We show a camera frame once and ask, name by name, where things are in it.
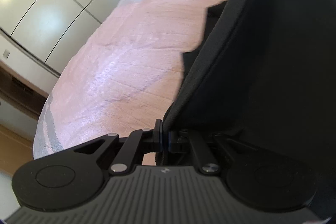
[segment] bed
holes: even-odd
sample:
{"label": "bed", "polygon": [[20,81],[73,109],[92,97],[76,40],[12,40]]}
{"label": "bed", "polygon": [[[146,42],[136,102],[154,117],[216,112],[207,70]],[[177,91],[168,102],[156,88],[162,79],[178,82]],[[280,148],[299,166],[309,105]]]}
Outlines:
{"label": "bed", "polygon": [[[111,132],[152,128],[180,86],[181,53],[200,43],[224,0],[121,0],[50,93],[34,139],[40,158]],[[153,155],[145,158],[153,164]]]}

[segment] black garment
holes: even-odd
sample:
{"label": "black garment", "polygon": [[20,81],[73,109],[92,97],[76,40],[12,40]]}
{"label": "black garment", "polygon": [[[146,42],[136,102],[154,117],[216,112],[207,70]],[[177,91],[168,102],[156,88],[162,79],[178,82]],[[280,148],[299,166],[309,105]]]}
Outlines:
{"label": "black garment", "polygon": [[243,126],[245,141],[319,173],[312,207],[336,213],[335,27],[336,0],[229,0],[184,54],[164,131]]}

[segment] metal screw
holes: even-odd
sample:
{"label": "metal screw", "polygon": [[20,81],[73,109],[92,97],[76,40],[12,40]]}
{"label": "metal screw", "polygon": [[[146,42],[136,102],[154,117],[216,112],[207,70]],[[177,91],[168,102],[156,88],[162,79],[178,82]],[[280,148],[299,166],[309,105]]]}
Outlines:
{"label": "metal screw", "polygon": [[127,165],[125,164],[113,164],[111,166],[113,172],[124,172],[127,170]]}
{"label": "metal screw", "polygon": [[218,171],[219,166],[217,164],[206,164],[205,166],[202,167],[202,169],[205,172],[212,173]]}

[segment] wrinkled fabric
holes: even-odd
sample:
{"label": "wrinkled fabric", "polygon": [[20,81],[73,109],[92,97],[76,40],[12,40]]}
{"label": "wrinkled fabric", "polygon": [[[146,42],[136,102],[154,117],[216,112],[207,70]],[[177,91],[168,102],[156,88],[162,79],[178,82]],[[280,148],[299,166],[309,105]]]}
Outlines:
{"label": "wrinkled fabric", "polygon": [[125,137],[152,128],[180,86],[181,52],[200,43],[207,8],[223,1],[121,0],[56,83],[39,119],[34,158],[111,132]]}

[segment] gray ribbed panel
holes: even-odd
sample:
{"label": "gray ribbed panel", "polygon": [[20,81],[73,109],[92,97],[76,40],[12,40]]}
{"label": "gray ribbed panel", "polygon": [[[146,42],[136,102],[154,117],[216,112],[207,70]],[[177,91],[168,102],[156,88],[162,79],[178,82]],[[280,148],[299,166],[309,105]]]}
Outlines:
{"label": "gray ribbed panel", "polygon": [[193,167],[138,166],[128,176],[113,177],[87,204],[64,212],[21,208],[8,224],[301,224],[317,220],[308,209],[263,213],[235,200],[217,177]]}

